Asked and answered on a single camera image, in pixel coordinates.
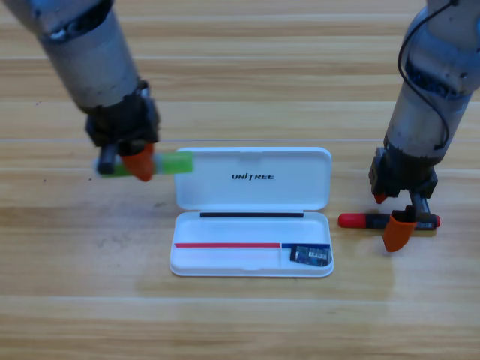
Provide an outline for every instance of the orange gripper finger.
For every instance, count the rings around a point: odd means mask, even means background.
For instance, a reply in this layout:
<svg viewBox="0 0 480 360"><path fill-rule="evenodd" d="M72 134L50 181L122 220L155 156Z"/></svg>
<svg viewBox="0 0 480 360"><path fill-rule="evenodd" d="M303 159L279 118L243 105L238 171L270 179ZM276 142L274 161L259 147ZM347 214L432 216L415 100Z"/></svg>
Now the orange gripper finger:
<svg viewBox="0 0 480 360"><path fill-rule="evenodd" d="M133 176L142 182L149 182L155 173L153 154L154 144L147 144L140 153L131 156L122 156L121 160L125 168Z"/></svg>
<svg viewBox="0 0 480 360"><path fill-rule="evenodd" d="M402 223L390 215L383 233L383 243L389 253L399 251L409 241L416 223Z"/></svg>

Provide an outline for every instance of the case lid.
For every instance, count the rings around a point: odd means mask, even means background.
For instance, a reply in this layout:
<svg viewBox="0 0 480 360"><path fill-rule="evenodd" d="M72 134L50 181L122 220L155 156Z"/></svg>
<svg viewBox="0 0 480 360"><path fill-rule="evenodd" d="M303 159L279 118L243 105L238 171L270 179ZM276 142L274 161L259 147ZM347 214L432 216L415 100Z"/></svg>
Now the case lid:
<svg viewBox="0 0 480 360"><path fill-rule="evenodd" d="M193 172L175 176L177 203L203 212L301 212L329 201L324 148L183 148Z"/></svg>

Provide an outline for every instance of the red strip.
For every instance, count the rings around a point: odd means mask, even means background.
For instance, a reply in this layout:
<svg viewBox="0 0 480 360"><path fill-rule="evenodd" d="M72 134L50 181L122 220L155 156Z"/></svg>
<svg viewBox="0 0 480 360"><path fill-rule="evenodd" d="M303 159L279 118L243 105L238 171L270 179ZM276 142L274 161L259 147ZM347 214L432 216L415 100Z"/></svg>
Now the red strip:
<svg viewBox="0 0 480 360"><path fill-rule="evenodd" d="M279 248L280 242L176 242L177 248Z"/></svg>

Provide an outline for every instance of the wooden table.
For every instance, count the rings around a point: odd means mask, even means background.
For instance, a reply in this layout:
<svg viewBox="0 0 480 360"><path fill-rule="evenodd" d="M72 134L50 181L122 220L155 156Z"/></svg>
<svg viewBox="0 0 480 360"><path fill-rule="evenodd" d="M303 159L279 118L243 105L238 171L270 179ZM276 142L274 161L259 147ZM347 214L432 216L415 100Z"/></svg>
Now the wooden table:
<svg viewBox="0 0 480 360"><path fill-rule="evenodd" d="M33 38L0 10L0 359L480 359L480 95L430 207L435 236L386 256L339 229L381 207L368 169L421 0L119 0L163 115L158 151L322 146L336 269L322 280L183 278L171 178L101 181Z"/></svg>

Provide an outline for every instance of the green marker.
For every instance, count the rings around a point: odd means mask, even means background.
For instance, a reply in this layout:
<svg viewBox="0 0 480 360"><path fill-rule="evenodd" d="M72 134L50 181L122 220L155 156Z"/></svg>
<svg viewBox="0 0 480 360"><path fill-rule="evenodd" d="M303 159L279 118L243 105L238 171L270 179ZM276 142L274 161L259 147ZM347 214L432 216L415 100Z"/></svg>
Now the green marker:
<svg viewBox="0 0 480 360"><path fill-rule="evenodd" d="M177 151L165 154L154 154L153 157L155 165L155 174L158 175L175 175L191 173L194 171L194 153L191 151ZM105 179L120 178L123 176L132 176L125 168L122 159L119 156L115 157L115 165L113 174L100 174L97 171L98 160L94 164L94 169L97 174Z"/></svg>

